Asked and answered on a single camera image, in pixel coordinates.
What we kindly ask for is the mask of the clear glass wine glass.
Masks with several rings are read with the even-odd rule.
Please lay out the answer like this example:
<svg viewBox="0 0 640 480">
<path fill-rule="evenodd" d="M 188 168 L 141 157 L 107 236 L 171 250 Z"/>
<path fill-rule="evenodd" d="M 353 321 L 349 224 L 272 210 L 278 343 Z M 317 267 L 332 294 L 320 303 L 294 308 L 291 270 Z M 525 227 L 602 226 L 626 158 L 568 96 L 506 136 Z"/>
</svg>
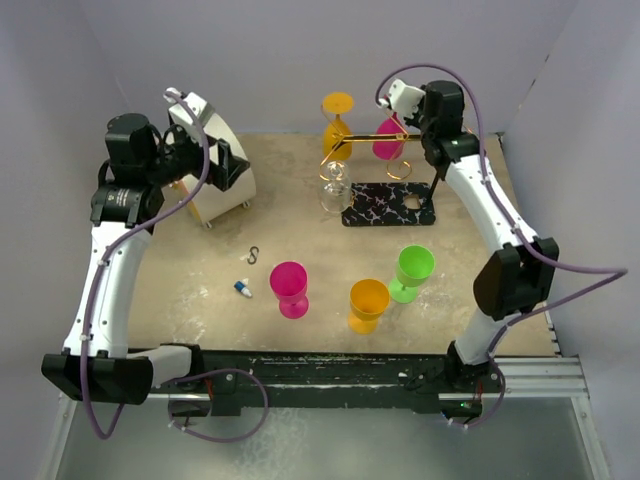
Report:
<svg viewBox="0 0 640 480">
<path fill-rule="evenodd" d="M 341 214 L 352 202 L 352 182 L 343 161 L 329 161 L 321 168 L 320 202 L 329 213 Z"/>
</svg>

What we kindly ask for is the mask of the orange plastic wine glass front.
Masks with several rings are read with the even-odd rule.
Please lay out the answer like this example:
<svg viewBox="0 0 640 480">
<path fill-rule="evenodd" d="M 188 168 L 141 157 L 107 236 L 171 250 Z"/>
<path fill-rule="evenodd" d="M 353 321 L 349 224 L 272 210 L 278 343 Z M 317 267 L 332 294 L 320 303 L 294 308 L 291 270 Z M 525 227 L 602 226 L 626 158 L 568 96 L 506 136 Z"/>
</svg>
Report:
<svg viewBox="0 0 640 480">
<path fill-rule="evenodd" d="M 356 282 L 349 295 L 349 327 L 358 334 L 370 334 L 378 325 L 378 320 L 390 303 L 387 286 L 376 279 Z"/>
</svg>

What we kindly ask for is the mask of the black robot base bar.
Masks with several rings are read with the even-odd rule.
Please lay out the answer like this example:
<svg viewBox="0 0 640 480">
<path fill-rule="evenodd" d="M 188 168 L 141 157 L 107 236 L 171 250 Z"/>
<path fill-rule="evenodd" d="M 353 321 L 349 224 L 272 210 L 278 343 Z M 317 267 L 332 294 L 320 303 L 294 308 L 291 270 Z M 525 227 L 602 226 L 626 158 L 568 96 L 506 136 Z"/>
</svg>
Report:
<svg viewBox="0 0 640 480">
<path fill-rule="evenodd" d="M 464 366 L 452 352 L 384 354 L 205 350 L 186 382 L 153 389 L 195 401 L 215 416 L 244 408 L 403 409 L 480 414 L 480 398 L 502 387 L 496 366 Z"/>
</svg>

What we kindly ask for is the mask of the green plastic wine glass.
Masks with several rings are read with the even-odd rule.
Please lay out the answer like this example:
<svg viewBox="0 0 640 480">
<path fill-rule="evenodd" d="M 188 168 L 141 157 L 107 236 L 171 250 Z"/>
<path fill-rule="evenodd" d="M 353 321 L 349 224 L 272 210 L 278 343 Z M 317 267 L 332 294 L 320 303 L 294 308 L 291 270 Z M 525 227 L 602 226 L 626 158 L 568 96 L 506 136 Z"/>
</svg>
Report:
<svg viewBox="0 0 640 480">
<path fill-rule="evenodd" d="M 435 257 L 424 246 L 410 245 L 399 254 L 395 276 L 389 284 L 391 298 L 401 304 L 415 300 L 419 287 L 423 285 L 435 270 Z"/>
</svg>

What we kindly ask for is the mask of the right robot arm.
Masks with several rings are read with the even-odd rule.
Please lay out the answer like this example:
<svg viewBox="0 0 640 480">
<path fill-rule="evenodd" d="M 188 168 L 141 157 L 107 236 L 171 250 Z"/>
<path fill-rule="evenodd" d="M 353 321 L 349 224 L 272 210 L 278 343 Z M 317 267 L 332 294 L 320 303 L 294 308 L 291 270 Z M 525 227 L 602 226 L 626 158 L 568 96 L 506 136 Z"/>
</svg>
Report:
<svg viewBox="0 0 640 480">
<path fill-rule="evenodd" d="M 549 296 L 557 260 L 554 239 L 543 239 L 519 217 L 491 170 L 479 139 L 463 130 L 464 93 L 453 81 L 420 87 L 423 96 L 408 124 L 420 130 L 425 160 L 463 202 L 485 241 L 489 258 L 473 283 L 477 310 L 453 343 L 456 360 L 445 366 L 446 383 L 467 391 L 480 379 L 498 332 L 529 314 Z"/>
</svg>

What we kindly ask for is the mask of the pink plastic wine glass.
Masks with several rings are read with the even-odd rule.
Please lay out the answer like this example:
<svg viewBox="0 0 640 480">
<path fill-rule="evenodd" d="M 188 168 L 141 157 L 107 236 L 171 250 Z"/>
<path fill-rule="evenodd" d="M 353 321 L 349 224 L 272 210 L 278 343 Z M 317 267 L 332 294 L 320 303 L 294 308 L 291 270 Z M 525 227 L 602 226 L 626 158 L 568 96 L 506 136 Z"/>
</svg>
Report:
<svg viewBox="0 0 640 480">
<path fill-rule="evenodd" d="M 284 317 L 300 319 L 307 313 L 308 275 L 300 263 L 287 261 L 276 265 L 270 274 L 269 284 Z"/>
<path fill-rule="evenodd" d="M 398 119 L 397 114 L 393 113 L 383 121 L 376 134 L 385 135 L 385 138 L 373 142 L 372 151 L 374 155 L 381 160 L 397 160 L 403 152 L 406 134 L 406 130 Z"/>
</svg>

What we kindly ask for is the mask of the pink plastic wine glass front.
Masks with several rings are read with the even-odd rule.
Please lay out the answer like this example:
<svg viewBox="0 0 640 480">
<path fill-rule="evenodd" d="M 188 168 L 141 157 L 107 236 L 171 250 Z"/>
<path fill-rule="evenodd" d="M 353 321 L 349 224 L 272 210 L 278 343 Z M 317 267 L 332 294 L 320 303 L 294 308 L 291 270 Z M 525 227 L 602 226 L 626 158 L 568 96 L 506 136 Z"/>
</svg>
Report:
<svg viewBox="0 0 640 480">
<path fill-rule="evenodd" d="M 287 261 L 276 265 L 270 274 L 269 284 L 284 317 L 300 319 L 307 313 L 308 275 L 300 263 Z"/>
</svg>

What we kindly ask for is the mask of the orange plastic wine glass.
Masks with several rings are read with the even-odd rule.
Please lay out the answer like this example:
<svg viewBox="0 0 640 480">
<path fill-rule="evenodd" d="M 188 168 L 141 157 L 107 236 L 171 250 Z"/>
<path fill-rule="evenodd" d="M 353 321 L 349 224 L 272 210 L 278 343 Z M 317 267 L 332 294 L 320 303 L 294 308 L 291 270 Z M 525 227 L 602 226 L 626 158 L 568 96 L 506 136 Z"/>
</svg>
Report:
<svg viewBox="0 0 640 480">
<path fill-rule="evenodd" d="M 346 92 L 332 92 L 322 101 L 321 109 L 328 125 L 323 134 L 323 154 L 329 161 L 346 161 L 352 154 L 350 143 L 340 143 L 345 135 L 352 132 L 342 115 L 354 106 L 353 98 Z"/>
<path fill-rule="evenodd" d="M 358 334 L 370 334 L 378 325 L 378 320 L 390 303 L 387 286 L 376 279 L 356 282 L 349 295 L 349 327 Z"/>
</svg>

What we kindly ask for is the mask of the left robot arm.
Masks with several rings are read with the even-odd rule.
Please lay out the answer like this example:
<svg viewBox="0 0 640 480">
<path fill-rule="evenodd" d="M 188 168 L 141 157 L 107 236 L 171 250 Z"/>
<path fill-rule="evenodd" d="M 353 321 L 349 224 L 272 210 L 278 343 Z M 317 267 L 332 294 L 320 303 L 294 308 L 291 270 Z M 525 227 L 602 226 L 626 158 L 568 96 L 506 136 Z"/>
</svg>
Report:
<svg viewBox="0 0 640 480">
<path fill-rule="evenodd" d="M 148 118 L 127 113 L 111 119 L 108 158 L 91 199 L 91 257 L 71 331 L 58 354 L 47 354 L 43 376 L 73 400 L 142 404 L 169 380 L 184 392 L 202 387 L 203 355 L 196 346 L 169 343 L 146 351 L 128 347 L 128 321 L 138 269 L 151 242 L 150 220 L 160 211 L 163 187 L 197 177 L 203 156 L 210 167 L 202 193 L 215 216 L 255 194 L 250 163 L 233 131 L 212 112 L 201 115 L 207 143 L 178 106 L 159 132 Z"/>
</svg>

